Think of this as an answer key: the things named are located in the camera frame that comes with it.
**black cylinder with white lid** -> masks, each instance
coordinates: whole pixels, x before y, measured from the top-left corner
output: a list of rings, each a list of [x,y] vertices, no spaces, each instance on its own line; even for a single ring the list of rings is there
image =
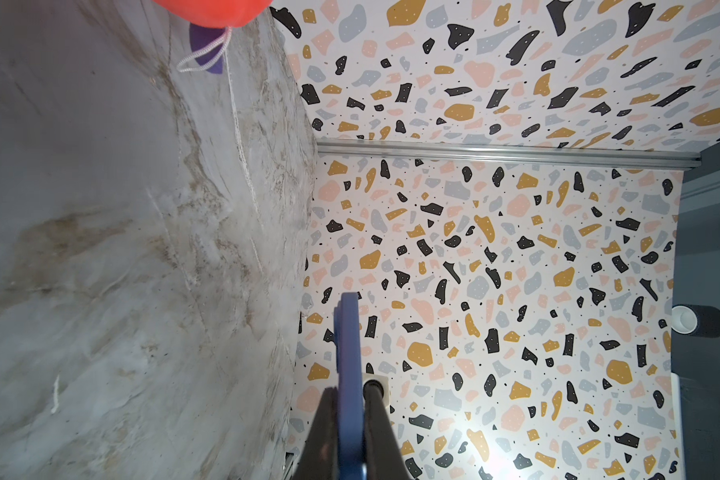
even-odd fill
[[[683,335],[718,337],[720,309],[708,305],[675,305],[672,307],[672,330]]]

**dark gray wall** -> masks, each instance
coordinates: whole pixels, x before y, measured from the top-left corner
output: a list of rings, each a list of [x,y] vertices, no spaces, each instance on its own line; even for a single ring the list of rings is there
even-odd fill
[[[702,167],[685,182],[720,170],[720,143],[702,152]],[[673,302],[720,308],[720,203],[680,214]],[[672,334],[672,370],[680,377],[689,479],[720,480],[720,338]]]
[[[0,2],[0,478],[282,477],[312,132],[268,14],[186,31]]]

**metal ceiling trim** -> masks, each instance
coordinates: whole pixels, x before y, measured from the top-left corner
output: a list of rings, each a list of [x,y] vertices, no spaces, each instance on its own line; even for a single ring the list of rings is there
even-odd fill
[[[701,165],[698,152],[598,150],[583,148],[509,147],[435,144],[387,140],[317,139],[318,154],[400,157],[421,160],[470,160],[502,163],[572,165],[576,167],[690,170]]]

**terrazzo pattern wall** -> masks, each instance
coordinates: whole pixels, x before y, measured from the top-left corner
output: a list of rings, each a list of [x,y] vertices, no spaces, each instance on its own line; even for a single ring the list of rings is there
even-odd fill
[[[288,449],[337,383],[332,310],[358,291],[363,364],[389,378],[412,477],[673,478],[681,181],[321,158]]]
[[[275,0],[319,137],[701,151],[720,0]]]

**red bag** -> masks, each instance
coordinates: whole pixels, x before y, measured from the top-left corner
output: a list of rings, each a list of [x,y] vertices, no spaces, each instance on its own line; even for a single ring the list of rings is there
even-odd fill
[[[169,12],[208,28],[241,27],[272,0],[155,0]]]

